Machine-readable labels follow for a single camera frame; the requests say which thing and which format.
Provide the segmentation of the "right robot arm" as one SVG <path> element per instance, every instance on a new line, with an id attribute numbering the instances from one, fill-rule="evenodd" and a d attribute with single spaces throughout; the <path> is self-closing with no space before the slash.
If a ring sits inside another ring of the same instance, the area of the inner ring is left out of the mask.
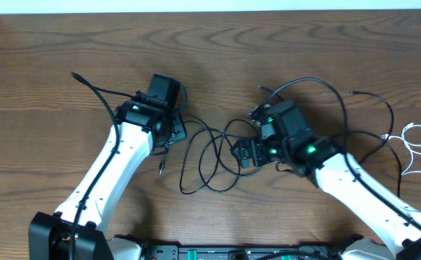
<path id="1" fill-rule="evenodd" d="M 292 101 L 260 105 L 251 112 L 261 133 L 239 139 L 231 152 L 241 167 L 276 162 L 292 166 L 358 216 L 382 241 L 358 238 L 339 251 L 341 259 L 421 259 L 421 211 L 369 175 L 330 138 L 318 138 Z"/>

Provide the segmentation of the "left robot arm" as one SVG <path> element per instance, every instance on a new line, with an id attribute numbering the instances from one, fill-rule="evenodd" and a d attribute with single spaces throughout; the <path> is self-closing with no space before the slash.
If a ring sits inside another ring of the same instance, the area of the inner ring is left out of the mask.
<path id="1" fill-rule="evenodd" d="M 31 259 L 140 259 L 142 245 L 131 235 L 107 239 L 119 199 L 142 162 L 166 155 L 186 139 L 181 112 L 186 88 L 154 74 L 146 92 L 128 95 L 116 109 L 104 147 L 71 195 L 53 214 L 38 212 L 28 229 Z"/>

